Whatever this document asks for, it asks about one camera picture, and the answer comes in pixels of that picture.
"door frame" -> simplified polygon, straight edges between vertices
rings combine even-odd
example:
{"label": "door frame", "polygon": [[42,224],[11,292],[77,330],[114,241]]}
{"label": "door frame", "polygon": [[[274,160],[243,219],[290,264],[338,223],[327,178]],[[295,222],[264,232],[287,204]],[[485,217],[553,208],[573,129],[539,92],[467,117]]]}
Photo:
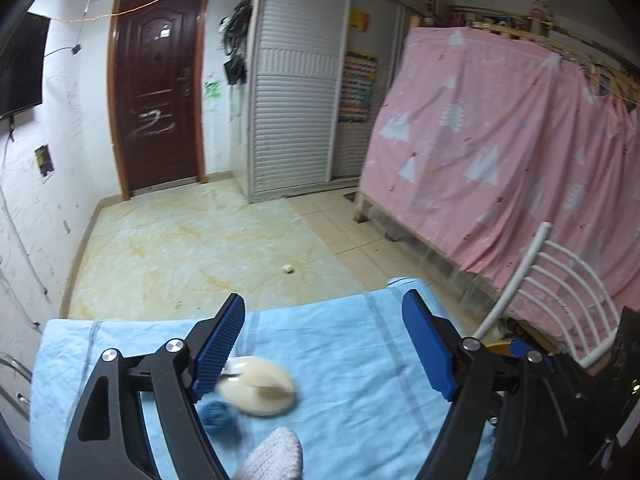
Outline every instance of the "door frame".
{"label": "door frame", "polygon": [[[120,12],[120,4],[122,0],[113,1],[113,10],[111,13],[111,25],[109,29],[109,44],[107,50],[107,101],[109,109],[109,124],[111,131],[111,143],[113,145],[113,157],[116,162],[118,172],[118,180],[120,189],[122,190],[122,199],[131,199],[131,190],[129,189],[129,179],[127,177],[127,168],[124,161],[124,153],[122,143],[118,132],[117,110],[116,110],[116,48],[118,43],[118,16]],[[193,108],[194,108],[194,124],[196,135],[196,160],[198,163],[198,181],[205,183],[207,174],[204,161],[204,137],[202,133],[202,67],[204,63],[204,34],[207,18],[207,6],[209,0],[200,1],[200,9],[196,19],[196,54],[195,64],[193,68]]]}

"white chair backrest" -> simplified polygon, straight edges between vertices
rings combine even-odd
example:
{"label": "white chair backrest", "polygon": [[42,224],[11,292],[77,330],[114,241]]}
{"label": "white chair backrest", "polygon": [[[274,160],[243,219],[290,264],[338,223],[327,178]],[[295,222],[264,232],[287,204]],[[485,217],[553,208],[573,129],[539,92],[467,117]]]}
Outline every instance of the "white chair backrest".
{"label": "white chair backrest", "polygon": [[[502,316],[516,294],[519,294],[523,298],[526,298],[531,303],[535,304],[551,319],[553,319],[562,333],[562,338],[567,345],[569,354],[571,354],[571,356],[583,368],[588,368],[600,359],[613,344],[613,340],[616,336],[616,330],[620,323],[620,315],[618,314],[613,301],[611,301],[611,297],[606,291],[602,280],[600,280],[596,272],[577,254],[574,254],[567,248],[548,240],[547,237],[549,231],[551,231],[551,224],[548,222],[540,224],[540,227],[529,244],[520,265],[513,273],[513,276],[509,283],[507,283],[507,286],[504,288],[502,295],[495,303],[491,312],[489,312],[478,330],[474,333],[474,337],[477,339],[483,338],[498,321],[500,316]],[[578,273],[570,266],[546,253],[546,248],[551,248],[564,254],[564,256],[569,258],[574,267],[582,269],[590,277],[590,281],[596,285],[601,299],[598,299],[598,295],[594,292],[592,286],[583,277],[578,275]],[[540,260],[541,263],[546,262],[547,269],[537,265],[537,260]],[[582,297],[578,292],[576,292],[573,286],[559,278],[555,273],[549,271],[549,267],[554,270],[561,271],[559,272],[560,275],[570,276],[573,279],[572,283],[575,282],[575,287],[578,288],[578,290],[582,289]],[[530,273],[539,273],[545,276],[550,282],[554,282],[559,287],[558,290],[564,290],[564,295],[566,297],[570,296],[572,300],[575,301],[575,303],[580,307],[581,313],[584,314],[583,319],[586,321],[586,325],[593,336],[592,340],[587,339],[580,321],[575,317],[574,311],[569,308],[566,301],[560,298],[557,292],[552,291],[549,286],[543,285],[543,283],[532,278],[529,275]],[[529,285],[527,287],[529,290],[532,290],[532,288],[540,290],[544,293],[545,300],[551,300],[556,305],[559,305],[564,313],[567,314],[572,325],[568,327],[547,304],[543,303],[543,301],[532,295],[530,292],[523,290],[522,285],[525,283]],[[591,303],[589,306],[585,305],[584,298],[589,298],[588,303]],[[581,346],[582,349],[582,356],[578,356],[574,339],[570,335],[572,331],[577,333],[579,346]]]}

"door handle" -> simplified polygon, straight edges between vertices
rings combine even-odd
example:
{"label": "door handle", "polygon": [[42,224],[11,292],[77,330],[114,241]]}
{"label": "door handle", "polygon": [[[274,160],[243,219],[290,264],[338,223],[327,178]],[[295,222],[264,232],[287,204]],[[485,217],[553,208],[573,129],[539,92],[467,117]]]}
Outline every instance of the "door handle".
{"label": "door handle", "polygon": [[191,95],[191,67],[182,70],[182,77],[179,77],[177,81],[183,83],[182,96],[189,97]]}

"pink curtain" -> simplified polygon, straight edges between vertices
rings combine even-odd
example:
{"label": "pink curtain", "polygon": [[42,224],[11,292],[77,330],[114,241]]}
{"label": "pink curtain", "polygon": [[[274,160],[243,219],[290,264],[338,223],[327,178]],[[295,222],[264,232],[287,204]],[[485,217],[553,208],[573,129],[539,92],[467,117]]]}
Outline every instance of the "pink curtain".
{"label": "pink curtain", "polygon": [[[540,222],[551,222],[550,238],[596,270],[616,307],[638,310],[638,122],[636,110],[594,95],[580,67],[542,46],[419,28],[376,121],[360,187],[497,288]],[[512,307],[560,335],[532,304]]]}

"wooden bunk bed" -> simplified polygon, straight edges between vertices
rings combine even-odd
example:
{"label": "wooden bunk bed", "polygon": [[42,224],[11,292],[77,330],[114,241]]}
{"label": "wooden bunk bed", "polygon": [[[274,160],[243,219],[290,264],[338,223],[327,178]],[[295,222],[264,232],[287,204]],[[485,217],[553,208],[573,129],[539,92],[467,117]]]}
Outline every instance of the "wooden bunk bed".
{"label": "wooden bunk bed", "polygon": [[[640,74],[640,70],[635,68],[628,60],[621,62],[620,56],[616,54],[621,66],[627,73],[621,72],[605,61],[592,56],[578,48],[552,40],[546,36],[533,34],[526,30],[518,30],[516,28],[504,27],[493,23],[473,22],[472,28],[485,30],[487,33],[497,34],[504,38],[512,40],[529,41],[544,46],[549,51],[558,54],[559,59],[567,60],[582,68],[586,80],[591,87],[591,91],[597,96],[611,96],[614,100],[619,100],[625,104],[628,111],[633,110],[640,102],[640,84],[634,79],[636,74]],[[613,51],[606,52],[611,57]],[[441,271],[441,275],[448,278],[455,285],[455,292],[465,297],[469,294],[480,295],[479,303],[491,305],[500,297],[501,292],[493,286],[490,280],[485,279],[474,272],[465,272],[460,266],[447,256],[445,251],[441,250],[437,245],[432,243],[425,236],[412,230],[411,226],[403,222],[398,216],[393,215],[388,208],[368,195],[363,190],[359,190],[355,200],[356,211],[354,221],[360,223],[369,219],[368,211],[373,206],[382,212],[385,216],[397,223],[401,228],[409,232],[416,240],[427,249],[428,258],[431,263]],[[556,343],[552,338],[547,337],[544,333],[539,332],[529,323],[520,323],[520,326],[530,335],[539,341],[549,351],[557,349]]]}

